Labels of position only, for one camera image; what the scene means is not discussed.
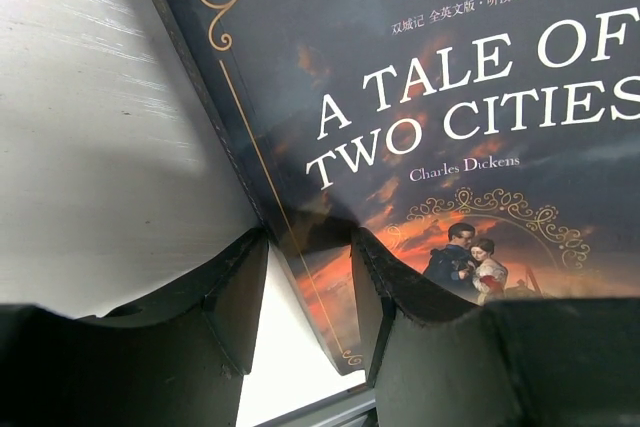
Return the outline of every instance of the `woman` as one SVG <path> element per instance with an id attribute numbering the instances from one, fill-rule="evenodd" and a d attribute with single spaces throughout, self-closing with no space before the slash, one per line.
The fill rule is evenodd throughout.
<path id="1" fill-rule="evenodd" d="M 490 239 L 478 239 L 471 245 L 471 255 L 480 264 L 473 273 L 473 285 L 480 292 L 478 304 L 504 296 L 509 271 L 491 258 L 495 243 Z"/>

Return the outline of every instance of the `book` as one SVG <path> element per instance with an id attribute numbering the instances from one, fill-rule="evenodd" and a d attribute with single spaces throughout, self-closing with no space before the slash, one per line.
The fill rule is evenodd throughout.
<path id="1" fill-rule="evenodd" d="M 356 224 L 478 304 L 640 293 L 638 0 L 153 1 L 342 374 Z"/>

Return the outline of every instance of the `illustration of couple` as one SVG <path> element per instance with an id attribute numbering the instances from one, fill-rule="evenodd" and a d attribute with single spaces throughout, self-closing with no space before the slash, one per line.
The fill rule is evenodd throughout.
<path id="1" fill-rule="evenodd" d="M 449 227 L 444 249 L 433 249 L 424 276 L 460 297 L 480 305 L 504 296 L 509 271 L 492 258 L 495 243 L 474 240 L 476 229 L 457 223 Z"/>

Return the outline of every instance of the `book title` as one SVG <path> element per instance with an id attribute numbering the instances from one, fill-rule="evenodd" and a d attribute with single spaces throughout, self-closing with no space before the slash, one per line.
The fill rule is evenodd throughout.
<path id="1" fill-rule="evenodd" d="M 611 59 L 608 54 L 608 47 L 612 43 L 624 45 L 627 38 L 627 26 L 631 22 L 640 21 L 638 8 L 629 8 L 605 12 L 595 16 L 597 25 L 597 43 L 595 52 L 592 52 L 591 62 L 604 62 Z M 550 58 L 548 44 L 554 33 L 558 29 L 571 29 L 574 44 L 568 51 L 572 51 L 565 59 Z M 550 25 L 539 37 L 537 45 L 537 59 L 549 69 L 563 69 L 574 64 L 578 59 L 588 55 L 587 40 L 589 33 L 587 28 L 576 20 L 566 19 Z M 457 89 L 469 84 L 489 82 L 496 79 L 509 77 L 513 71 L 513 61 L 505 61 L 506 51 L 511 46 L 511 39 L 508 33 L 493 35 L 482 39 L 474 40 L 475 46 L 475 68 L 469 69 L 464 75 L 453 78 L 450 68 L 450 55 L 453 47 L 438 50 L 441 67 L 441 87 L 434 88 L 433 82 L 427 76 L 418 58 L 413 58 L 409 62 L 406 74 L 404 95 L 400 103 L 412 100 L 413 96 L 429 96 L 437 92 Z M 398 77 L 398 69 L 394 65 L 389 65 L 381 70 L 365 75 L 362 82 L 362 89 L 375 89 L 379 105 L 375 112 L 390 109 L 392 106 L 387 100 L 386 86 L 391 79 Z M 640 120 L 640 111 L 636 105 L 635 111 L 630 111 L 628 102 L 640 103 L 640 75 L 629 76 L 620 79 L 613 85 L 613 95 L 627 105 L 612 104 L 608 106 L 594 106 L 592 104 L 592 94 L 606 92 L 605 85 L 601 80 L 591 80 L 574 83 L 564 86 L 550 86 L 545 88 L 524 90 L 519 92 L 508 92 L 502 96 L 484 98 L 481 101 L 460 102 L 453 105 L 446 112 L 443 119 L 444 133 L 453 140 L 466 140 L 474 136 L 495 135 L 504 130 L 520 131 L 529 127 L 549 128 L 574 124 L 597 123 L 604 119 L 611 121 L 634 121 Z M 541 122 L 537 125 L 525 125 L 523 111 L 525 102 L 535 101 L 538 103 L 541 113 Z M 497 109 L 514 109 L 515 115 L 510 125 L 502 126 L 496 122 Z M 555 122 L 557 118 L 555 109 L 563 108 L 562 117 L 564 120 Z M 478 121 L 475 127 L 469 129 L 468 122 L 460 122 L 461 118 L 475 116 Z M 330 129 L 344 129 L 353 123 L 343 113 L 338 103 L 330 94 L 325 94 L 322 103 L 322 115 L 320 119 L 320 133 L 317 140 L 326 139 Z M 411 131 L 410 142 L 397 142 L 398 129 L 409 129 Z M 382 134 L 382 128 L 377 128 L 368 133 L 367 139 L 361 135 L 354 138 L 349 143 L 344 143 L 322 154 L 320 157 L 310 161 L 306 165 L 307 175 L 318 175 L 322 180 L 321 190 L 333 185 L 329 175 L 328 166 L 332 162 L 344 162 L 352 172 L 356 173 L 361 166 L 366 163 L 372 166 L 376 161 L 376 153 L 381 144 L 384 144 L 393 155 L 407 155 L 418 148 L 423 138 L 422 126 L 413 118 L 403 118 L 394 122 Z"/>

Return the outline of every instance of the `scratched metal surface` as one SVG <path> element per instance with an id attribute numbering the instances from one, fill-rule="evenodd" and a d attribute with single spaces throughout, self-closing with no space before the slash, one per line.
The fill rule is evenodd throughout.
<path id="1" fill-rule="evenodd" d="M 0 301 L 81 316 L 256 222 L 149 0 L 0 0 Z"/>

